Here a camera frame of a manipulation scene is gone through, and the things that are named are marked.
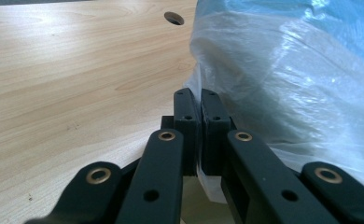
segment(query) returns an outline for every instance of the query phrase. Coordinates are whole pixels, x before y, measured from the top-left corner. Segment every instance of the wooden tabletop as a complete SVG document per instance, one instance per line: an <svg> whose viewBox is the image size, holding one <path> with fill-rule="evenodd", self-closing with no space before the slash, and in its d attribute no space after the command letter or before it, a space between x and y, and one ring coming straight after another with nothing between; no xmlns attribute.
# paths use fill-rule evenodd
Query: wooden tabletop
<svg viewBox="0 0 364 224"><path fill-rule="evenodd" d="M196 0L0 7L0 223L46 215L82 167L141 156L195 61ZM173 25L164 13L181 15Z"/></svg>

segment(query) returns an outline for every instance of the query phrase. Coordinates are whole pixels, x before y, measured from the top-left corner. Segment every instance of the wooden table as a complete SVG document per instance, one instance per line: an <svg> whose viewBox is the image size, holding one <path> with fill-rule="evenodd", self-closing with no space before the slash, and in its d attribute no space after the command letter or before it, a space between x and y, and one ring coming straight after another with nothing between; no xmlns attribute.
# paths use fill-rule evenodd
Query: wooden table
<svg viewBox="0 0 364 224"><path fill-rule="evenodd" d="M195 64L195 5L0 7L0 223L46 215L89 163L140 157ZM167 11L185 24L166 21Z"/></svg>

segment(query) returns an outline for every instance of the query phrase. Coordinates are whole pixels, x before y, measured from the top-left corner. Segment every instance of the white plastic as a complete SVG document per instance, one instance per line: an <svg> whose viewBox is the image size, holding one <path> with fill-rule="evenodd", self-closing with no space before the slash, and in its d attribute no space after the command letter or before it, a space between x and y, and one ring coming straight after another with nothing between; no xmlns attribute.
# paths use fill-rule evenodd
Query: white plastic
<svg viewBox="0 0 364 224"><path fill-rule="evenodd" d="M217 92L238 128L259 133L287 166L300 171L325 161L364 185L364 50L354 47L364 49L363 24L326 13L313 24L313 14L295 15L330 1L280 6L282 13L257 10L255 3L211 11L211 2L199 1L191 38L197 64L186 86L197 98L201 88ZM347 25L348 38L361 42L351 47L338 27L338 33L318 28L321 17Z"/></svg>

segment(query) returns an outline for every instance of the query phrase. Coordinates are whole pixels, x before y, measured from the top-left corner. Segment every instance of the plastic wrap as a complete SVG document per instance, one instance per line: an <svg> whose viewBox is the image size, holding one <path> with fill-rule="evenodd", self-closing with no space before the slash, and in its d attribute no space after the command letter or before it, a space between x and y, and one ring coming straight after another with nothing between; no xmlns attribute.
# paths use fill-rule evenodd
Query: plastic wrap
<svg viewBox="0 0 364 224"><path fill-rule="evenodd" d="M197 98L216 91L287 166L325 161L364 184L364 1L201 0L190 49Z"/></svg>

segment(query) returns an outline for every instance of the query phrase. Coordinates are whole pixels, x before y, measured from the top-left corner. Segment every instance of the blue plastic bag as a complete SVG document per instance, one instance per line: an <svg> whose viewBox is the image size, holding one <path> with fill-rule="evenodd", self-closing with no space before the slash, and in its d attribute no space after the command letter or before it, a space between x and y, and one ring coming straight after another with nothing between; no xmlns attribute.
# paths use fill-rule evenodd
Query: blue plastic bag
<svg viewBox="0 0 364 224"><path fill-rule="evenodd" d="M196 97L218 92L287 166L325 161L364 184L364 1L201 0L190 48Z"/></svg>

